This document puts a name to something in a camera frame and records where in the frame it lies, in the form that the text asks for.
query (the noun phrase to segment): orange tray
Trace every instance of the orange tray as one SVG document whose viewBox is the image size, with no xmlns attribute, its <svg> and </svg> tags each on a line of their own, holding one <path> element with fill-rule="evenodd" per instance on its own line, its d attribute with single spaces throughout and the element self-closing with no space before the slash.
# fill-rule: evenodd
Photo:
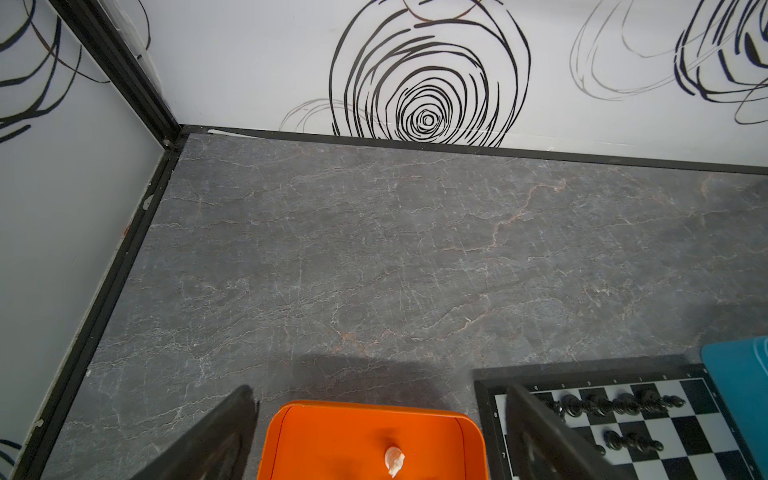
<svg viewBox="0 0 768 480">
<path fill-rule="evenodd" d="M 466 415 L 295 401 L 272 418 L 258 480 L 392 480 L 384 452 L 406 456 L 396 480 L 488 480 L 485 442 Z"/>
</svg>

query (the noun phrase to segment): marble surface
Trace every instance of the marble surface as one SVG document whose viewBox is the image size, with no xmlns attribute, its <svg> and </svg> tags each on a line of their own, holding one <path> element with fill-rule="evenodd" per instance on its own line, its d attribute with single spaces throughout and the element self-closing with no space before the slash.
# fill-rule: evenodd
<svg viewBox="0 0 768 480">
<path fill-rule="evenodd" d="M 247 383 L 477 418 L 479 369 L 768 333 L 768 177 L 192 135 L 45 470 L 129 478 Z"/>
</svg>

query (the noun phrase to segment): black swirl pattern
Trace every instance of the black swirl pattern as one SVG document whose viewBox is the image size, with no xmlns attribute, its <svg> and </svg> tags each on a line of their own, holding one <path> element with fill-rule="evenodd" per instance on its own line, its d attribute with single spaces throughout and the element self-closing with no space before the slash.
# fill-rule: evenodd
<svg viewBox="0 0 768 480">
<path fill-rule="evenodd" d="M 768 0 L 701 0 L 677 42 L 674 74 L 680 87 L 708 101 L 738 104 L 739 124 L 768 121 L 768 105 L 756 103 L 768 98 L 767 5 Z"/>
<path fill-rule="evenodd" d="M 688 25 L 681 22 L 669 45 L 651 52 L 629 39 L 635 5 L 600 0 L 581 27 L 571 49 L 571 76 L 580 90 L 620 100 L 677 83 L 690 95 L 738 104 L 738 124 L 768 121 L 768 105 L 759 102 L 768 98 L 768 0 L 692 3 Z"/>
<path fill-rule="evenodd" d="M 333 133 L 497 147 L 525 102 L 530 65 L 499 0 L 371 0 L 333 56 Z"/>
<path fill-rule="evenodd" d="M 0 445 L 3 445 L 5 447 L 10 447 L 11 449 L 14 449 L 16 451 L 19 451 L 22 449 L 22 446 L 20 444 L 13 442 L 11 440 L 0 439 Z M 0 458 L 2 458 L 2 460 L 11 467 L 16 465 L 16 461 L 13 459 L 13 457 L 3 452 L 1 449 L 0 449 Z M 8 478 L 5 475 L 3 475 L 2 472 L 0 472 L 0 480 L 8 480 Z"/>
<path fill-rule="evenodd" d="M 99 84 L 109 83 L 109 80 L 97 80 L 83 73 L 81 70 L 82 45 L 78 44 L 77 46 L 77 61 L 71 62 L 73 65 L 62 59 L 64 27 L 61 18 L 55 16 L 53 39 L 48 41 L 45 33 L 35 24 L 35 13 L 38 11 L 37 0 L 31 0 L 30 6 L 27 6 L 26 1 L 22 4 L 25 10 L 25 20 L 7 38 L 0 41 L 0 52 L 13 48 L 26 35 L 34 35 L 46 54 L 29 73 L 0 80 L 0 88 L 7 89 L 2 92 L 3 94 L 24 95 L 36 89 L 35 94 L 37 95 L 23 109 L 18 109 L 12 114 L 0 114 L 0 144 L 23 134 L 31 128 L 29 121 L 42 117 L 58 107 L 64 101 L 77 76 L 82 76 Z M 38 78 L 44 78 L 45 81 L 40 81 L 38 85 L 35 85 Z M 29 90 L 24 91 L 24 87 L 28 85 Z"/>
</svg>

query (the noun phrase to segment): chess board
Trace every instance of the chess board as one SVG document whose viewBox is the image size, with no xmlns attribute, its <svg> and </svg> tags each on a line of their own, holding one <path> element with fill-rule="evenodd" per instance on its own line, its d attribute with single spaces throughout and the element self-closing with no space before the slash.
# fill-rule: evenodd
<svg viewBox="0 0 768 480">
<path fill-rule="evenodd" d="M 667 372 L 640 374 L 594 372 L 524 379 L 475 382 L 478 408 L 492 480 L 517 480 L 507 447 L 506 389 L 522 384 L 539 399 L 557 401 L 568 393 L 579 399 L 589 395 L 613 400 L 621 393 L 652 389 L 660 395 L 679 396 L 685 405 L 665 413 L 605 417 L 582 413 L 565 415 L 565 424 L 588 442 L 605 448 L 605 459 L 638 480 L 760 480 L 762 476 L 723 404 L 704 365 L 678 367 Z M 661 452 L 612 450 L 603 434 L 622 436 L 636 432 L 664 444 Z"/>
</svg>

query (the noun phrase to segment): chess piece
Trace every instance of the chess piece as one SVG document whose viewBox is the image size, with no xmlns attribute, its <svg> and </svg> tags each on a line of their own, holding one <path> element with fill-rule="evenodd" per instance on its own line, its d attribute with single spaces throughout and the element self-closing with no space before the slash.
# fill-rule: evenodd
<svg viewBox="0 0 768 480">
<path fill-rule="evenodd" d="M 611 450 L 621 450 L 624 447 L 624 437 L 613 430 L 606 430 L 603 433 L 603 440 Z"/>
<path fill-rule="evenodd" d="M 560 403 L 563 405 L 565 412 L 572 417 L 578 417 L 581 415 L 581 400 L 570 393 L 563 395 L 560 398 Z"/>
<path fill-rule="evenodd" d="M 616 413 L 626 413 L 628 415 L 638 415 L 640 413 L 640 402 L 631 393 L 619 394 L 613 403 Z"/>
<path fill-rule="evenodd" d="M 605 417 L 607 414 L 614 411 L 613 402 L 609 399 L 606 399 L 605 397 L 590 395 L 587 397 L 587 400 L 593 402 L 597 407 L 597 411 L 594 412 L 594 414 L 597 416 Z"/>
<path fill-rule="evenodd" d="M 605 416 L 598 408 L 598 404 L 592 400 L 593 396 L 588 396 L 586 400 L 581 400 L 581 410 L 590 415 Z"/>
<path fill-rule="evenodd" d="M 630 433 L 627 437 L 632 437 L 634 447 L 643 453 L 661 452 L 664 450 L 664 444 L 658 440 L 652 440 L 637 433 Z"/>
<path fill-rule="evenodd" d="M 628 433 L 623 437 L 613 430 L 606 430 L 603 434 L 605 445 L 611 450 L 621 450 L 623 447 L 628 449 L 637 449 L 643 453 L 661 452 L 664 450 L 664 444 L 658 440 L 649 439 L 639 433 Z"/>
<path fill-rule="evenodd" d="M 667 406 L 661 399 L 661 396 L 654 390 L 643 390 L 637 394 L 640 400 L 641 410 L 649 413 L 666 413 Z"/>
<path fill-rule="evenodd" d="M 665 406 L 667 406 L 667 407 L 675 407 L 677 409 L 679 409 L 681 406 L 685 405 L 685 400 L 683 400 L 682 398 L 680 398 L 677 395 L 672 395 L 672 396 L 665 395 L 665 396 L 661 397 L 661 401 L 662 401 L 662 403 Z"/>
<path fill-rule="evenodd" d="M 547 408 L 554 412 L 555 415 L 559 416 L 561 419 L 564 419 L 565 411 L 563 410 L 563 405 L 560 402 L 556 402 L 554 400 L 542 400 L 542 402 L 544 402 Z"/>
</svg>

